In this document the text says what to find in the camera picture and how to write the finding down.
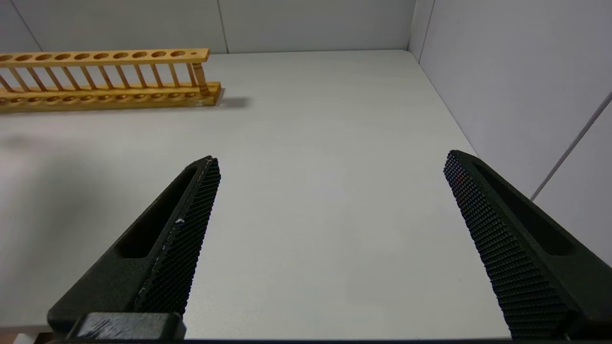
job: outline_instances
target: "white table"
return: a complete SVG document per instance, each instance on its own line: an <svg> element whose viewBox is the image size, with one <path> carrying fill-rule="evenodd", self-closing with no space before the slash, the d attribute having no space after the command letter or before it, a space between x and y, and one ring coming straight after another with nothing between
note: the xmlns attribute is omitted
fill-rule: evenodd
<svg viewBox="0 0 612 344"><path fill-rule="evenodd" d="M442 175L472 152L405 51L211 56L215 108L0 117L0 328L46 312L193 160L222 181L187 338L509 332Z"/></svg>

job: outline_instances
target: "wall seam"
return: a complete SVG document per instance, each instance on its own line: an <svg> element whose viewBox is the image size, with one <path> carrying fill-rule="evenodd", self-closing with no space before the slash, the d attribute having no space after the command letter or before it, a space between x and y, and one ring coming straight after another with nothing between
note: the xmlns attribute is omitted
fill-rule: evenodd
<svg viewBox="0 0 612 344"><path fill-rule="evenodd" d="M219 20L221 21L221 33L223 34L223 43L225 43L225 53L230 53L230 48L228 47L228 39L225 37L225 25L223 24L223 15L221 14L221 3L220 0L217 0L217 10L219 11Z"/></svg>
<svg viewBox="0 0 612 344"><path fill-rule="evenodd" d="M557 163L554 164L552 170L550 170L550 172L548 173L548 175L546 176L546 178L544 178L544 181L542 181L542 183L538 186L538 188L535 190L534 194L530 197L530 199L532 201L534 201L537 197L537 195L540 194L540 192L542 191L542 189L544 189L544 187L546 186L546 184L548 183L548 181L553 177L553 175L557 172L557 170L559 169L559 167L561 167L561 165L563 164L563 162L565 162L565 160L567 159L567 157L570 155L570 153L573 151L574 148L576 148L576 145L580 142L580 140L582 140L582 138L585 136L586 132L589 131L589 129L593 126L593 123L595 123L595 121L597 120L597 118L599 118L599 116L603 113L603 111L606 109L606 107L610 104L610 102L612 101L612 92L608 93L608 95L606 96L606 98L603 100L603 102L599 105L599 107L597 107L597 109L595 110L595 113L593 113L593 115L591 116L591 118L589 118L589 120L587 121L587 123L584 125L584 127L582 128L582 130L580 130L580 132L578 133L578 135L576 136L576 138L572 141L572 143L570 143L570 146L565 150L565 152L561 155L561 157L559 158L559 160L557 161Z"/></svg>
<svg viewBox="0 0 612 344"><path fill-rule="evenodd" d="M431 3L431 11L429 12L429 19L427 20L427 27L425 28L425 37L423 37L423 45L421 46L421 52L417 62L420 64L420 59L423 57L423 51L425 50L425 42L427 42L427 34L429 33L429 24L431 23L431 15L433 14L433 8L436 6L436 0Z"/></svg>
<svg viewBox="0 0 612 344"><path fill-rule="evenodd" d="M42 47L40 46L40 43L38 42L38 40L36 39L36 36L32 33L32 30L30 30L30 27L28 26L28 24L26 23L25 19L23 19L23 16L21 15L21 12L19 12L19 10L17 9L17 6L15 5L15 3L13 2L13 0L9 0L10 4L13 6L13 8L15 9L15 12L17 12L17 15L19 16L19 19L21 19L21 22L23 23L23 25L26 27L26 29L28 30L28 32L30 33L30 36L32 36L32 39L34 40L34 43L36 43L36 45L38 46L40 51L44 51L42 50Z"/></svg>

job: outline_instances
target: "textured grip pad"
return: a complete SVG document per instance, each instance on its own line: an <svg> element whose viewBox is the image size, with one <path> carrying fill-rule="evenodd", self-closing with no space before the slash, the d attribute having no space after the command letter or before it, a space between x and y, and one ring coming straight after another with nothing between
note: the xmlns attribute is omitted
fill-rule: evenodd
<svg viewBox="0 0 612 344"><path fill-rule="evenodd" d="M606 338L612 270L480 159L444 175L513 338Z"/></svg>

